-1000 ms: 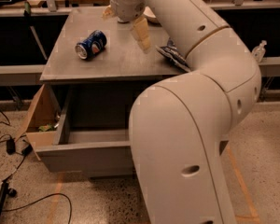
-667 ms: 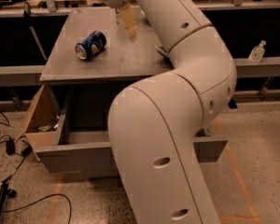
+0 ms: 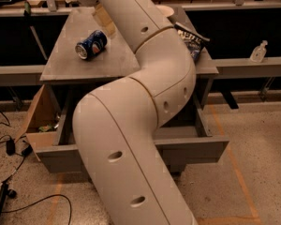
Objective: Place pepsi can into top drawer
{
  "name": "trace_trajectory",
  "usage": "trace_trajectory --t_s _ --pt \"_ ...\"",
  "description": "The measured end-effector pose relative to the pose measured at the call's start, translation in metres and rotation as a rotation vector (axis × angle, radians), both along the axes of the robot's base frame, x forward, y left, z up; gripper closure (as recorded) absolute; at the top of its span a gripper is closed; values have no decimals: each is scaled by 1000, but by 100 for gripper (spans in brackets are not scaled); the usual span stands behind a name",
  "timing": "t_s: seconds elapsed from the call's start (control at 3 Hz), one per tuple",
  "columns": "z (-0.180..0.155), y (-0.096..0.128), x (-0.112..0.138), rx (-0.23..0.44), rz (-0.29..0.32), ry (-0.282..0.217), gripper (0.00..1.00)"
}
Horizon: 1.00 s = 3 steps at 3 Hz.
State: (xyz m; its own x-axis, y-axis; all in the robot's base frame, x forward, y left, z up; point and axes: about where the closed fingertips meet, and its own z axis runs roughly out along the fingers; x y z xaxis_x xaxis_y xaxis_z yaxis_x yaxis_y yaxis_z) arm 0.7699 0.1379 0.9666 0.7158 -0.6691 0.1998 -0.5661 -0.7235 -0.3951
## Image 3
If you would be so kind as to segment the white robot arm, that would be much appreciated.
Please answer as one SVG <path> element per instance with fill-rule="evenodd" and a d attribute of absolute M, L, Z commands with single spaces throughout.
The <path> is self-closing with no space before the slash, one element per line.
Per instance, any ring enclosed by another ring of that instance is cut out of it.
<path fill-rule="evenodd" d="M 140 70 L 85 95 L 73 113 L 82 162 L 114 225 L 198 225 L 153 140 L 190 100 L 196 68 L 151 0 L 99 0 Z"/>

